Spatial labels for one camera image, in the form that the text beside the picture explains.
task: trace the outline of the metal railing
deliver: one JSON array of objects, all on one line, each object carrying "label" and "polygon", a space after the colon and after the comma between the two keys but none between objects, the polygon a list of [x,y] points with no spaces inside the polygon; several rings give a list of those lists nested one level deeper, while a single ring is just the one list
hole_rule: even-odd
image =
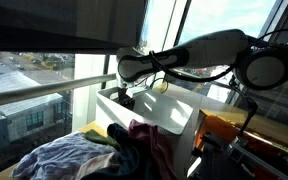
[{"label": "metal railing", "polygon": [[97,77],[83,78],[66,82],[45,84],[29,88],[0,92],[0,105],[98,84],[114,79],[116,79],[116,74],[108,74]]}]

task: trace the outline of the white container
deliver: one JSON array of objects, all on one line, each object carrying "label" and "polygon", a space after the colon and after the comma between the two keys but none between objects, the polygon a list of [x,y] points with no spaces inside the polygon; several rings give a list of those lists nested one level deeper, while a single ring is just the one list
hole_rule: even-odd
[{"label": "white container", "polygon": [[114,122],[127,129],[135,119],[180,135],[193,112],[189,105],[143,87],[132,90],[135,106],[130,111],[117,103],[117,89],[114,87],[97,93],[96,123],[103,129]]}]

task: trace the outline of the building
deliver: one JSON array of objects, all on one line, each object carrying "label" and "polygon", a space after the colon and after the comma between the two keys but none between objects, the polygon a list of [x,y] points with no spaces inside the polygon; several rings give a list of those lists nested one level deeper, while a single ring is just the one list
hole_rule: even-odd
[{"label": "building", "polygon": [[[0,75],[0,92],[38,86],[15,71]],[[45,128],[63,123],[63,98],[51,94],[0,106],[0,149]]]}]

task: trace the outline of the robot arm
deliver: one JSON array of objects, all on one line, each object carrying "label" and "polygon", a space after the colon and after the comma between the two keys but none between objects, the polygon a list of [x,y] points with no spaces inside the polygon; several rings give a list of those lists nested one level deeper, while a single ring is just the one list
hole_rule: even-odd
[{"label": "robot arm", "polygon": [[163,70],[161,67],[168,70],[231,65],[237,79],[251,89],[266,90],[286,82],[288,45],[270,45],[261,41],[261,47],[254,49],[251,48],[255,46],[254,39],[241,30],[233,29],[197,37],[169,50],[154,53],[154,56],[143,56],[135,49],[122,49],[117,56],[118,73],[121,80],[130,83],[143,75]]}]

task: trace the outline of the clothes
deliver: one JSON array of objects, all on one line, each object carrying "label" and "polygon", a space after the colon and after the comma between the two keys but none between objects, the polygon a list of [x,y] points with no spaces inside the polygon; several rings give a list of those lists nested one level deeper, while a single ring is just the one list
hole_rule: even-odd
[{"label": "clothes", "polygon": [[173,166],[173,151],[165,136],[158,133],[158,127],[132,120],[128,130],[129,137],[150,147],[154,162],[163,180],[177,179]]},{"label": "clothes", "polygon": [[120,146],[118,145],[118,143],[114,139],[112,139],[110,136],[107,136],[107,137],[101,136],[98,132],[96,132],[93,129],[85,133],[85,138],[87,140],[90,140],[98,144],[113,146],[116,150],[120,149]]},{"label": "clothes", "polygon": [[40,179],[75,179],[80,166],[89,159],[116,152],[111,146],[95,144],[84,133],[72,133],[44,144],[25,155],[10,177]]},{"label": "clothes", "polygon": [[80,180],[83,176],[90,174],[98,169],[110,168],[112,170],[117,170],[119,167],[120,164],[117,161],[116,153],[104,154],[92,158],[86,163],[82,164],[75,179]]},{"label": "clothes", "polygon": [[157,168],[152,162],[150,150],[145,145],[129,139],[128,132],[116,123],[109,125],[107,132],[120,144],[121,150],[116,155],[120,168],[118,170],[99,169],[84,176],[82,180],[160,179]]}]

